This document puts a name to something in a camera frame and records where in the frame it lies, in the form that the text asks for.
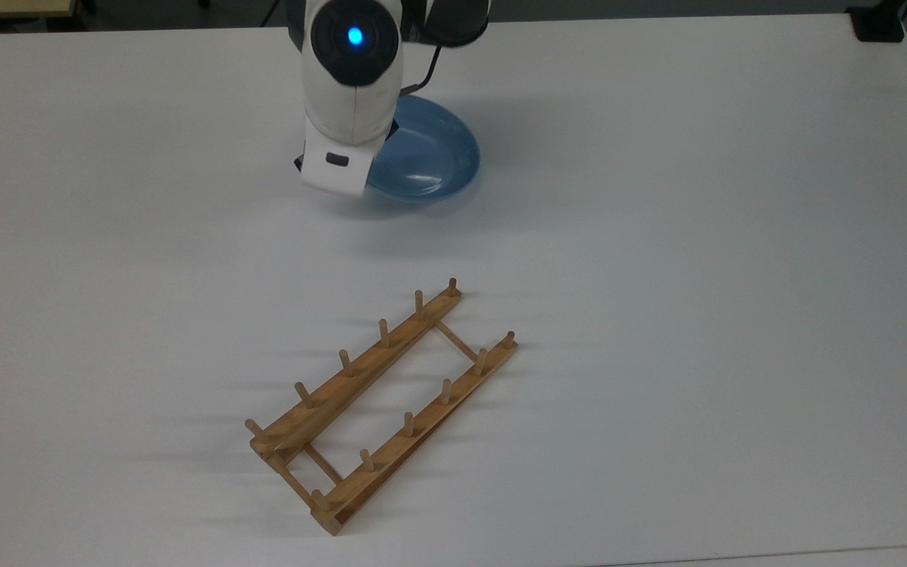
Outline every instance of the table surface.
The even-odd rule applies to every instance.
[[[284,30],[0,37],[0,565],[907,546],[907,40],[493,24],[424,96],[474,130],[478,182],[348,201],[291,164]],[[242,421],[449,276],[447,324],[520,350],[332,538]],[[321,452],[356,467],[464,363],[429,335]]]
[[[72,15],[76,0],[0,0],[0,18]]]

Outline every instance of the blue light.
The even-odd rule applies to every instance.
[[[363,43],[363,30],[352,26],[349,28],[349,43],[352,43],[353,46],[359,46],[360,43]]]

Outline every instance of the gray floor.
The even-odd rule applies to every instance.
[[[252,28],[273,0],[97,0],[96,14],[82,14],[91,30],[170,28]],[[493,21],[709,16],[738,14],[841,13],[850,5],[876,0],[493,0]],[[268,25],[285,25],[281,8]],[[37,32],[43,22],[18,25]]]

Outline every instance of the blue plate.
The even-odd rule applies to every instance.
[[[398,130],[370,168],[367,187],[403,203],[436,203],[461,193],[478,173],[481,152],[468,126],[435,102],[400,97]]]

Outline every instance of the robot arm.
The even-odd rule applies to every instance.
[[[465,46],[488,24],[490,0],[287,0],[302,52],[303,183],[361,197],[373,159],[393,132],[403,42]]]

